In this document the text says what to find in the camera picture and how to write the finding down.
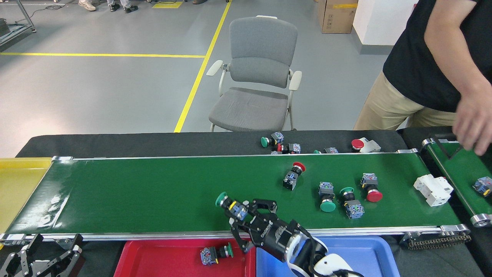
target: green conveyor belt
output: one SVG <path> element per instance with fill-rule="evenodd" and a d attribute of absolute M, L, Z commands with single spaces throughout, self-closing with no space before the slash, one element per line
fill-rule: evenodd
<path fill-rule="evenodd" d="M 458 143 L 442 142 L 441 144 L 448 153 L 454 153 L 459 147 Z M 462 149 L 450 160 L 436 143 L 428 144 L 426 149 L 453 184 L 456 194 L 471 216 L 481 213 L 492 214 L 492 198 L 482 197 L 472 187 L 478 178 L 492 177 L 492 174 L 473 151 Z"/>
<path fill-rule="evenodd" d="M 289 191 L 282 179 L 296 161 L 307 170 Z M 364 200 L 363 173 L 378 176 L 380 202 Z M 54 161 L 7 233 L 226 231 L 228 219 L 214 206 L 222 191 L 240 201 L 276 200 L 281 219 L 308 229 L 459 224 L 449 204 L 429 207 L 413 188 L 425 174 L 415 153 Z M 348 219 L 338 203 L 320 211 L 320 181 L 337 192 L 354 187 L 365 215 Z"/>

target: blue tray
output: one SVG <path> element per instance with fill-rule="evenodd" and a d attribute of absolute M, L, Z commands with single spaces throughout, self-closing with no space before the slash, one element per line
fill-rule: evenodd
<path fill-rule="evenodd" d="M 378 236 L 317 237 L 328 253 L 340 255 L 364 277 L 400 277 L 388 243 Z M 256 250 L 256 277 L 295 277 L 287 267 L 263 249 Z"/>

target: cardboard box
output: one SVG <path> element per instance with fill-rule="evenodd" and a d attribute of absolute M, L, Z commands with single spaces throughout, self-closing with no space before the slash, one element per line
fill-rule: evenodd
<path fill-rule="evenodd" d="M 318 21 L 322 33 L 349 34 L 358 0 L 319 0 Z"/>

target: yellow floor marking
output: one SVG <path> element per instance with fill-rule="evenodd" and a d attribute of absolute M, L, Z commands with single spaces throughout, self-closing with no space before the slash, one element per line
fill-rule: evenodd
<path fill-rule="evenodd" d="M 153 57 L 153 58 L 205 58 L 203 55 L 167 54 L 109 54 L 109 53 L 11 53 L 0 52 L 0 56 L 61 56 L 61 57 Z"/>
<path fill-rule="evenodd" d="M 174 128 L 175 133 L 181 132 L 181 129 L 183 128 L 183 124 L 185 123 L 186 116 L 188 115 L 189 108 L 191 107 L 191 103 L 193 102 L 193 98 L 195 98 L 196 91 L 198 89 L 198 86 L 200 85 L 200 81 L 202 80 L 203 73 L 205 72 L 205 67 L 207 66 L 207 63 L 209 62 L 210 55 L 212 54 L 212 51 L 214 50 L 215 42 L 217 41 L 218 34 L 220 33 L 220 29 L 222 29 L 222 25 L 224 24 L 225 16 L 227 15 L 227 12 L 229 11 L 229 7 L 231 6 L 232 0 L 227 3 L 224 13 L 222 14 L 222 17 L 220 19 L 220 22 L 217 26 L 217 29 L 215 30 L 214 37 L 212 38 L 212 41 L 210 42 L 209 50 L 207 51 L 207 54 L 205 55 L 205 58 L 203 59 L 202 66 L 200 67 L 200 70 L 198 71 L 198 75 L 196 76 L 195 83 L 193 84 L 193 87 L 191 88 L 191 91 L 188 95 L 188 99 L 186 100 L 186 103 L 184 104 L 183 111 L 181 112 L 181 116 L 178 119 L 178 123 L 176 124 L 176 127 Z"/>
<path fill-rule="evenodd" d="M 165 2 L 163 3 L 157 3 L 155 4 L 152 8 L 157 8 L 157 9 L 177 9 L 183 4 L 183 2 Z"/>

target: shoe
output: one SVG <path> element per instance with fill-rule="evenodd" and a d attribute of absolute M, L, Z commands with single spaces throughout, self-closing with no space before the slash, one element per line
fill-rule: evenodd
<path fill-rule="evenodd" d="M 119 5 L 119 4 L 117 4 L 117 3 L 114 3 L 114 4 L 112 4 L 112 5 L 109 5 L 109 10 L 110 10 L 110 11 L 116 11 L 116 10 L 117 10 L 117 9 L 119 9 L 119 8 L 120 8 L 120 5 Z"/>
<path fill-rule="evenodd" d="M 95 11 L 95 7 L 91 3 L 89 3 L 89 1 L 82 2 L 79 0 L 79 6 L 84 7 L 88 11 Z"/>
<path fill-rule="evenodd" d="M 125 7 L 124 12 L 125 13 L 131 13 L 131 12 L 136 11 L 136 10 L 138 10 L 137 6 L 130 6 L 130 8 Z"/>

